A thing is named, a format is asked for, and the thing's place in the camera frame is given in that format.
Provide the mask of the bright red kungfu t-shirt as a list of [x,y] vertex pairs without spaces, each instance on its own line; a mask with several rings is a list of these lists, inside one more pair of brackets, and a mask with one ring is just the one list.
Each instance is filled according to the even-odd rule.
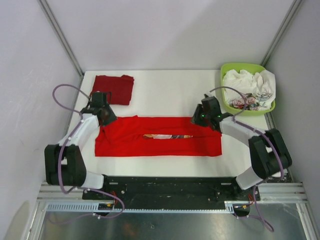
[[191,123],[190,117],[119,117],[102,126],[97,157],[200,156],[222,154],[222,135]]

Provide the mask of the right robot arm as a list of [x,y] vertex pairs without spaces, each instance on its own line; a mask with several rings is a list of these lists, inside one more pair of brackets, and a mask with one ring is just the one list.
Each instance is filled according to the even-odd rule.
[[242,201],[249,189],[292,165],[292,158],[279,130],[262,130],[236,120],[235,116],[221,112],[219,101],[214,96],[205,96],[197,105],[191,123],[209,127],[213,131],[230,136],[249,148],[251,166],[235,177],[230,188],[231,196]]

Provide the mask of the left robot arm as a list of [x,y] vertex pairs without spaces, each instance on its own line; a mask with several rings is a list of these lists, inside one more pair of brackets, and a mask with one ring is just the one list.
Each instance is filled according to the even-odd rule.
[[87,170],[82,150],[96,130],[117,120],[108,102],[111,98],[110,91],[92,93],[87,106],[76,111],[79,122],[74,129],[57,144],[46,146],[44,161],[48,184],[60,186],[65,194],[83,188],[93,189],[93,194],[100,200],[110,196],[111,188],[104,184],[104,176]]

